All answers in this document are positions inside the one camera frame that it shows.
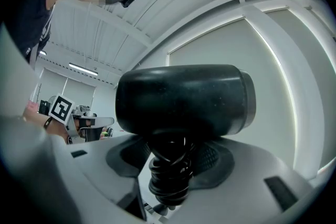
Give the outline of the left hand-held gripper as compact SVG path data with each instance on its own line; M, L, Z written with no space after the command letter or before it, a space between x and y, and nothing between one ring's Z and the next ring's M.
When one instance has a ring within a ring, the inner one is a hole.
M54 96L48 115L64 125L68 144L100 140L103 127L114 123L112 117L92 117L89 106L75 105L61 94ZM76 129L75 120L79 120L80 130Z

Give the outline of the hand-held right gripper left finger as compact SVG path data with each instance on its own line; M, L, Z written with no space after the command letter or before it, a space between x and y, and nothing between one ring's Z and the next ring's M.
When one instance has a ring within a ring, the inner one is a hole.
M137 176L122 150L133 135L67 145L1 117L1 223L145 223Z

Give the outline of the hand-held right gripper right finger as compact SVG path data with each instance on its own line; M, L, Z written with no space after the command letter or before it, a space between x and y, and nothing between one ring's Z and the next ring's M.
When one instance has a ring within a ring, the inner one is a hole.
M268 151L218 138L198 145L214 165L190 181L169 223L295 223L321 193Z

